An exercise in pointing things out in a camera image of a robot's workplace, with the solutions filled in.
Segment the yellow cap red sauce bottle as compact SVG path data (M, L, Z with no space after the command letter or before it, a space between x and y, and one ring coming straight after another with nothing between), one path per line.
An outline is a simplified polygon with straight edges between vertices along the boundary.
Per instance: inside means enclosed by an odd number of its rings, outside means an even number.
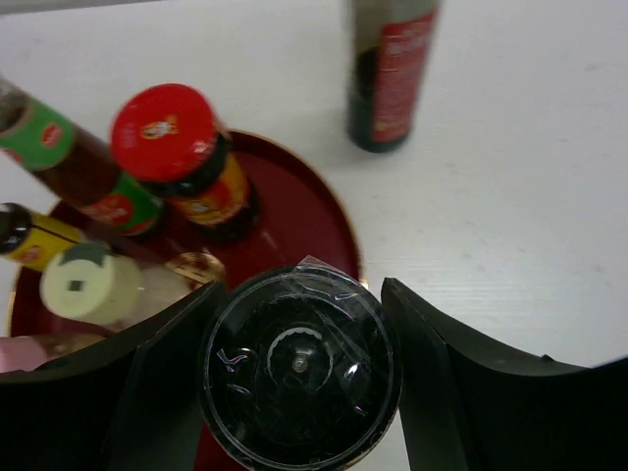
M1 150L63 201L125 236L154 230L164 215L115 163L107 143L1 79Z

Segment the pink cap shaker bottle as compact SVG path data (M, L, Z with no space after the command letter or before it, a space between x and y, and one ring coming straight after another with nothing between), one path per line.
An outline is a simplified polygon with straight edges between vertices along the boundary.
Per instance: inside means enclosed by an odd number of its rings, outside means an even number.
M0 371L31 371L45 363L47 352L36 338L2 338L0 344Z

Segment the cream cap shaker bottle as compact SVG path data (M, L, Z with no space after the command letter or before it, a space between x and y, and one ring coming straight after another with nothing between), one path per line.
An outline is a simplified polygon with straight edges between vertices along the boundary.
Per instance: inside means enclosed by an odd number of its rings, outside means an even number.
M39 283L40 297L51 313L101 327L129 325L142 291L137 263L96 242L56 254Z

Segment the red cap sauce jar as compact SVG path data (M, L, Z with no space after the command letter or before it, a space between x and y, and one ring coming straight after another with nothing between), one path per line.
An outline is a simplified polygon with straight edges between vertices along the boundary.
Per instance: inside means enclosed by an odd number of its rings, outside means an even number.
M110 143L117 164L214 240L248 235L257 190L210 101L180 84L151 86L125 103Z

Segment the yellow label oil bottle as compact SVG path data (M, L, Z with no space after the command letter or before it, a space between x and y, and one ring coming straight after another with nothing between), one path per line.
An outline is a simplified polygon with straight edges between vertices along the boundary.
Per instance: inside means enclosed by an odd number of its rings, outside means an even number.
M1 256L42 272L54 256L86 242L84 233L16 203L1 204Z

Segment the clear cap pepper grinder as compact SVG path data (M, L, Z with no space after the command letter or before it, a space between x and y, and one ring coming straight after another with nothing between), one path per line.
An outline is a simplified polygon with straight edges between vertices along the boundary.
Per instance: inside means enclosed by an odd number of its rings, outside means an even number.
M249 470L350 468L388 431L402 383L381 302L310 256L232 291L200 349L204 419Z

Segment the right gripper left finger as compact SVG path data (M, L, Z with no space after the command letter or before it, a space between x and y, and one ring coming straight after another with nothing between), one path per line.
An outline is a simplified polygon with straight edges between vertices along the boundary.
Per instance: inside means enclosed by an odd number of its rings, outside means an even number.
M197 357L225 295L208 284L106 340L2 375L2 469L193 469Z

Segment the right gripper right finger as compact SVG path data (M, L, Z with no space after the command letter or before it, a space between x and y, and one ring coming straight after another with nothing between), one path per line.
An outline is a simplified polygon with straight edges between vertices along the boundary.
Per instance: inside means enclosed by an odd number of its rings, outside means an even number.
M381 297L401 344L412 469L626 468L625 359L586 368L519 350L394 278Z

